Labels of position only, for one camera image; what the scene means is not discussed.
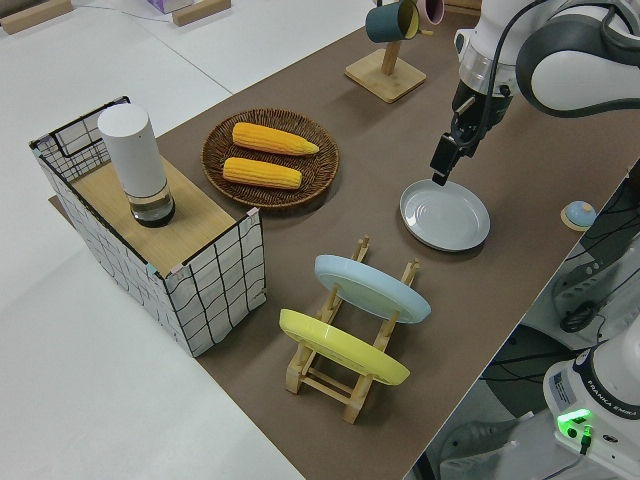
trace pink mug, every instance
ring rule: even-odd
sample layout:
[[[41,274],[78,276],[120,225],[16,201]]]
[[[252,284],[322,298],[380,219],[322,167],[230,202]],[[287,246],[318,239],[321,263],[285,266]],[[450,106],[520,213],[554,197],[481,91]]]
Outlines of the pink mug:
[[[417,0],[420,28],[438,25],[444,17],[444,0]]]

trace corn cob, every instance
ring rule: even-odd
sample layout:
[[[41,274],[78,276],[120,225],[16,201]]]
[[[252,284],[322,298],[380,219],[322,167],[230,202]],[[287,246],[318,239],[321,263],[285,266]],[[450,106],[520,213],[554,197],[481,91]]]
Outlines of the corn cob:
[[[317,145],[299,135],[255,123],[236,123],[232,136],[234,144],[262,152],[309,155],[319,150]]]
[[[222,177],[229,182],[287,190],[300,188],[302,183],[299,170],[240,157],[227,158]]]

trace brown mat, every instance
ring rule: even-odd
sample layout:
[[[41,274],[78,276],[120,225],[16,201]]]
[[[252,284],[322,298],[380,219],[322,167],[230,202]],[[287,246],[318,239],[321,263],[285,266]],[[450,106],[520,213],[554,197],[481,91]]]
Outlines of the brown mat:
[[[404,42],[400,58],[427,80],[396,103],[344,75],[379,48],[360,30],[160,138],[163,155],[233,216],[246,207],[211,186],[200,166],[205,139],[225,118],[252,108],[289,109],[317,121],[338,144],[340,170],[322,206],[265,215],[267,303],[198,359],[309,479],[402,478],[579,239],[560,221],[561,208],[577,199],[601,208],[640,151],[637,112],[557,119],[516,98],[475,158],[461,160],[451,176],[490,212],[485,245],[447,254],[420,244],[400,218],[400,195],[431,176],[429,161],[449,128],[458,83],[453,36],[476,21],[447,14],[433,37]],[[374,384],[349,425],[329,397],[304,386],[298,396],[285,390],[295,343],[279,330],[278,314],[283,307],[315,314],[325,296],[315,257],[349,256],[363,234],[371,236],[367,262],[390,275],[420,260],[414,288],[433,313],[396,328],[387,352],[411,375],[398,387]],[[335,325],[365,340],[377,330],[348,305]]]

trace mug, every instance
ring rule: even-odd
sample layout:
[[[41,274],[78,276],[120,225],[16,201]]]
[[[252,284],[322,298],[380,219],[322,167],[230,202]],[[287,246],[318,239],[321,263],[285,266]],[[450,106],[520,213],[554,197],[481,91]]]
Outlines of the mug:
[[[377,6],[369,11],[365,20],[367,36],[372,42],[395,42],[409,40],[416,36],[419,28],[419,15],[413,0],[400,0]]]
[[[417,0],[420,28],[438,25],[444,17],[444,0]]]

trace grid pattern box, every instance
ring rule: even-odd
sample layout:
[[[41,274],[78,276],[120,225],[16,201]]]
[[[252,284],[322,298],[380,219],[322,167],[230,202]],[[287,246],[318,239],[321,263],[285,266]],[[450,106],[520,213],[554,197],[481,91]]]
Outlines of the grid pattern box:
[[[266,301],[262,219],[253,209],[162,276],[74,188],[110,162],[97,119],[121,97],[31,142],[75,229],[106,272],[192,356],[198,356]]]

